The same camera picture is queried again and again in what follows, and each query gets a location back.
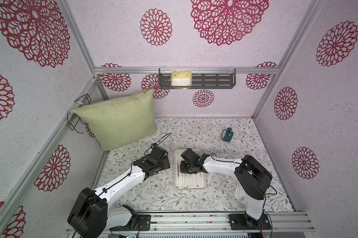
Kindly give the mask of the straw diagonal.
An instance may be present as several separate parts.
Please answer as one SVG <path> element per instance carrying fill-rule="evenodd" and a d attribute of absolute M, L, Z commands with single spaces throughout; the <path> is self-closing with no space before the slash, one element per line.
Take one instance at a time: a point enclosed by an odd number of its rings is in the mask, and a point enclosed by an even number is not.
<path fill-rule="evenodd" d="M 199 187 L 199 188 L 203 188 L 203 187 L 204 187 L 204 178 L 203 178 L 202 173 L 198 173 L 198 174 L 197 174 L 197 179 L 196 179 L 196 181 L 197 181 L 197 187 Z"/>

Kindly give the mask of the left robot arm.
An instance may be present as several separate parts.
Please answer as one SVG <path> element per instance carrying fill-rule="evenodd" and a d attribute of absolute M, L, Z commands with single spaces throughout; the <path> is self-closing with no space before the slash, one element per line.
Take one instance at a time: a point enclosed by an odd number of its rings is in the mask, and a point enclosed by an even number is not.
<path fill-rule="evenodd" d="M 96 189 L 83 189 L 69 214 L 68 224 L 82 238 L 97 238 L 104 230 L 133 230 L 138 227 L 138 213 L 128 205 L 111 206 L 118 199 L 159 171 L 170 168 L 168 151 L 153 145 L 151 152 L 132 162 L 126 172 Z"/>

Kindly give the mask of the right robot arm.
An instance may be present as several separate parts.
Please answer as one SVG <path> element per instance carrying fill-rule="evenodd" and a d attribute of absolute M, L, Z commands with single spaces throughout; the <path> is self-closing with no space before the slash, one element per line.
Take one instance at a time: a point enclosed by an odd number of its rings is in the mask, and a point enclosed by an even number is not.
<path fill-rule="evenodd" d="M 255 221 L 261 219 L 273 176 L 254 157 L 225 159 L 206 153 L 198 155 L 191 148 L 185 149 L 180 156 L 183 159 L 180 172 L 183 174 L 219 173 L 236 178 L 248 195 L 246 216 Z"/>

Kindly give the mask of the yellow white sponge box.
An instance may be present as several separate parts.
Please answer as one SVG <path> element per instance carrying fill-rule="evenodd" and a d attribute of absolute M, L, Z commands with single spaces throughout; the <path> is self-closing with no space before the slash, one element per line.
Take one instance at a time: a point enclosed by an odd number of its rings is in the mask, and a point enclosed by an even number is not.
<path fill-rule="evenodd" d="M 171 86 L 190 87 L 192 85 L 192 72 L 189 70 L 175 70 L 171 74 Z"/>

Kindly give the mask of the wrapped straw right bundle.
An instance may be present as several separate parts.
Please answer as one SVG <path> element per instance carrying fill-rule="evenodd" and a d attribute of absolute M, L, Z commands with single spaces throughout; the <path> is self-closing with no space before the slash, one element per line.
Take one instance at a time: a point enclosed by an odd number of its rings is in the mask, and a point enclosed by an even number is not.
<path fill-rule="evenodd" d="M 207 184 L 211 184 L 213 173 L 208 173 Z"/>

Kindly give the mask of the teal alarm clock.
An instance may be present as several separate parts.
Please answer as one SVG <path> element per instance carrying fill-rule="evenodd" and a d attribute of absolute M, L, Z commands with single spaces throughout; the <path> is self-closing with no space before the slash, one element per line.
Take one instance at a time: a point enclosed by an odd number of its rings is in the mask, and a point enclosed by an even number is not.
<path fill-rule="evenodd" d="M 233 138 L 233 130 L 232 128 L 227 128 L 222 131 L 221 133 L 221 139 L 224 142 L 230 142 Z"/>

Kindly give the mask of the green cushion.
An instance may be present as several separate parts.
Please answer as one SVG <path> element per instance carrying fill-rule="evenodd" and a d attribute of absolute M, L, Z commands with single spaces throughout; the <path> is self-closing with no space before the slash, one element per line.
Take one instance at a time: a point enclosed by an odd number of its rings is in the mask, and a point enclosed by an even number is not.
<path fill-rule="evenodd" d="M 157 131 L 154 90 L 74 108 L 95 135 L 103 151 L 127 146 Z"/>

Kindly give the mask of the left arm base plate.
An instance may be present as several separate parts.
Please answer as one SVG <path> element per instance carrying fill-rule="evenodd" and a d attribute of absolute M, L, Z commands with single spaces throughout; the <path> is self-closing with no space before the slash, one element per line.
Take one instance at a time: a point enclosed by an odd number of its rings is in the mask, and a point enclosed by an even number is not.
<path fill-rule="evenodd" d="M 131 218 L 125 226 L 110 228 L 110 231 L 149 231 L 151 225 L 151 215 L 136 215 Z"/>

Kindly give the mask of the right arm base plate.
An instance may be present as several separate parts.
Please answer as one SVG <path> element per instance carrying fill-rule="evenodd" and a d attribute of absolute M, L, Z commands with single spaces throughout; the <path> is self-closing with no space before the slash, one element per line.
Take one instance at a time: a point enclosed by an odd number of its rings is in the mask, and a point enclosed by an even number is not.
<path fill-rule="evenodd" d="M 262 216 L 255 220 L 247 214 L 229 214 L 229 223 L 231 229 L 234 231 L 242 230 L 271 230 L 272 222 L 270 221 L 267 214 L 262 214 Z"/>

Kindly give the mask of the dark wall shelf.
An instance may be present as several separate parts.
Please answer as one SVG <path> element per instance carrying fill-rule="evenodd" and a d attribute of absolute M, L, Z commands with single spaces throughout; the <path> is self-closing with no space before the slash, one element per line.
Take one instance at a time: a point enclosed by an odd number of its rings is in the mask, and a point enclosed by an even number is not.
<path fill-rule="evenodd" d="M 236 85 L 236 69 L 229 68 L 226 72 L 192 74 L 192 82 L 186 86 L 174 86 L 171 82 L 171 74 L 159 69 L 158 82 L 162 89 L 232 89 Z"/>

